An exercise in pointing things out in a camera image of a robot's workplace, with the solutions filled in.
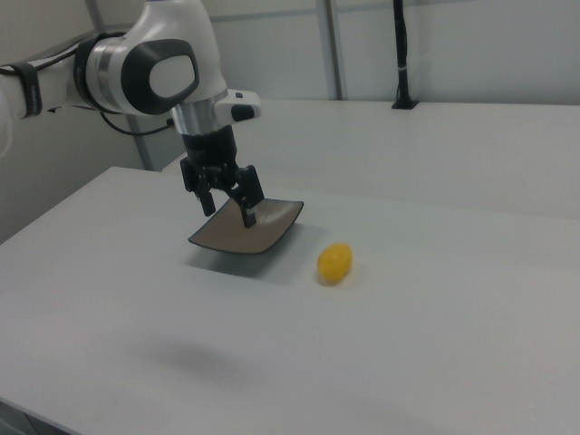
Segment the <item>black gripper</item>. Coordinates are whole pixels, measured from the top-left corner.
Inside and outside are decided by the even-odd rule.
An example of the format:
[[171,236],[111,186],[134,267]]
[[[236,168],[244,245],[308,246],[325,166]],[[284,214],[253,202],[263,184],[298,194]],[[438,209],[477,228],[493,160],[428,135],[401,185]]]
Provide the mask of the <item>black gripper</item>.
[[201,135],[182,136],[187,156],[180,161],[186,191],[195,191],[206,217],[216,212],[211,189],[229,190],[245,228],[256,223],[255,207],[265,199],[253,165],[237,165],[237,144],[231,126]]

